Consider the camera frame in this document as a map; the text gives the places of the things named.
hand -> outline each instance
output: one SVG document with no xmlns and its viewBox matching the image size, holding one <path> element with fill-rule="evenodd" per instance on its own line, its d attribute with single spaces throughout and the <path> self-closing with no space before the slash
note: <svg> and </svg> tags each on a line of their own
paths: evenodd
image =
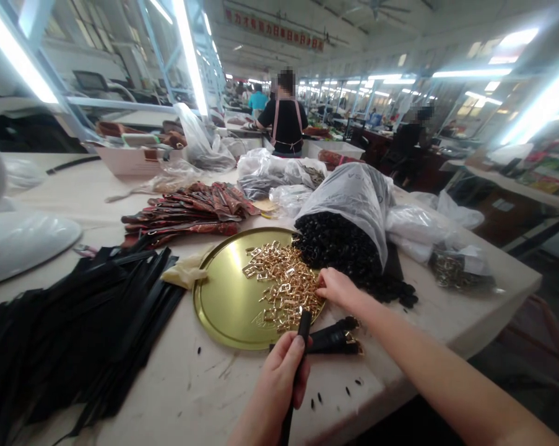
<svg viewBox="0 0 559 446">
<path fill-rule="evenodd" d="M 355 296 L 362 292 L 353 284 L 351 279 L 335 268 L 323 268 L 318 275 L 319 288 L 316 295 L 334 302 L 340 307 L 348 309 Z"/>
<path fill-rule="evenodd" d="M 296 332 L 285 333 L 275 344 L 262 367 L 261 376 L 254 388 L 254 395 L 246 405 L 238 425 L 228 441 L 229 445 L 277 445 L 281 424 L 293 399 L 295 409 L 300 409 L 310 375 L 310 363 L 302 363 L 298 379 L 294 376 L 304 355 L 304 342 Z"/>
</svg>

red banner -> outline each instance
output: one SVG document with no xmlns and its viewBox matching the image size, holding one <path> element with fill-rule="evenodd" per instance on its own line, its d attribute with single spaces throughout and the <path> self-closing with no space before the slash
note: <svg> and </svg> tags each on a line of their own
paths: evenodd
<svg viewBox="0 0 559 446">
<path fill-rule="evenodd" d="M 314 37 L 304 31 L 287 28 L 242 11 L 226 7 L 225 20 L 247 31 L 262 34 L 300 48 L 310 48 L 319 53 L 324 51 L 324 40 L 321 37 Z"/>
</svg>

blue shirt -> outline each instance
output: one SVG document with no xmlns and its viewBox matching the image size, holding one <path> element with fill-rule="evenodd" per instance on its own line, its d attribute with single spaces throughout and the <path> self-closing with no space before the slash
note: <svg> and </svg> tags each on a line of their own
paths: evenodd
<svg viewBox="0 0 559 446">
<path fill-rule="evenodd" d="M 252 96 L 250 96 L 248 106 L 253 109 L 253 116 L 255 110 L 264 110 L 266 103 L 267 97 L 261 92 L 255 92 Z"/>
</svg>

black t-shirt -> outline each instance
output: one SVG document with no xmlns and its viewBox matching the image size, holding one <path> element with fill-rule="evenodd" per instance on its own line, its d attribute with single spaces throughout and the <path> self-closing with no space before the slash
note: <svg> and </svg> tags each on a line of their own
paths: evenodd
<svg viewBox="0 0 559 446">
<path fill-rule="evenodd" d="M 306 111 L 304 106 L 298 102 L 300 106 L 300 118 L 302 128 L 308 127 L 308 120 L 306 119 Z M 267 102 L 265 109 L 259 115 L 258 121 L 260 124 L 268 127 L 275 122 L 275 101 L 270 100 Z M 298 115 L 296 114 L 296 107 L 293 100 L 281 100 L 279 102 L 279 118 L 277 119 L 277 132 L 275 134 L 277 144 L 275 150 L 282 153 L 299 152 L 301 150 L 301 143 L 294 147 L 295 150 L 290 150 L 289 144 L 293 144 L 302 139 L 300 126 L 298 125 Z"/>
</svg>

ceiling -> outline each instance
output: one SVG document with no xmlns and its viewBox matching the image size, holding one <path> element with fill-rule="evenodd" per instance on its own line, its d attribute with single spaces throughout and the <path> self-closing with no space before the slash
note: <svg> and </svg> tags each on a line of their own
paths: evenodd
<svg viewBox="0 0 559 446">
<path fill-rule="evenodd" d="M 324 51 L 227 23 L 226 7 L 324 36 Z M 463 58 L 475 41 L 559 18 L 559 0 L 204 0 L 204 8 L 226 73 L 263 79 L 286 66 L 313 77 L 395 69 L 403 54 L 409 71 L 424 68 L 426 51 L 430 64 L 442 65 Z"/>
</svg>

